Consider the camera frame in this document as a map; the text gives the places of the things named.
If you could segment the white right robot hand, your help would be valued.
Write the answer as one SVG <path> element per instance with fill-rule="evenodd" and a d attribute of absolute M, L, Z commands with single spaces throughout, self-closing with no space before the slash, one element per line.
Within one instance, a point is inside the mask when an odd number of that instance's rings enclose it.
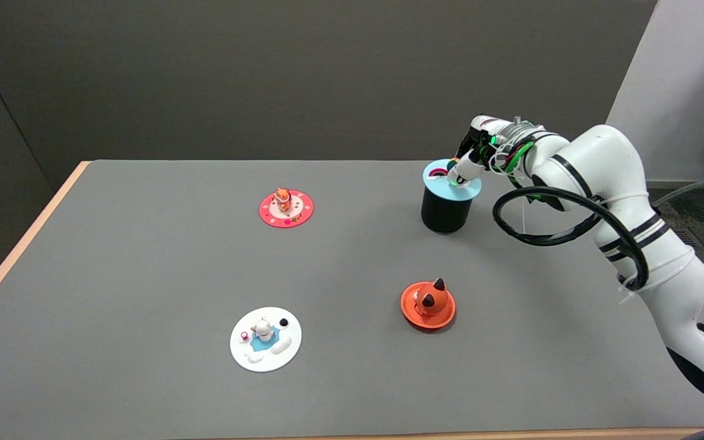
<path fill-rule="evenodd" d="M 447 180 L 452 186 L 469 186 L 483 172 L 506 175 L 515 187 L 515 172 L 523 156 L 533 147 L 533 128 L 520 120 L 514 122 L 490 116 L 477 116 L 469 126 L 452 164 Z"/>

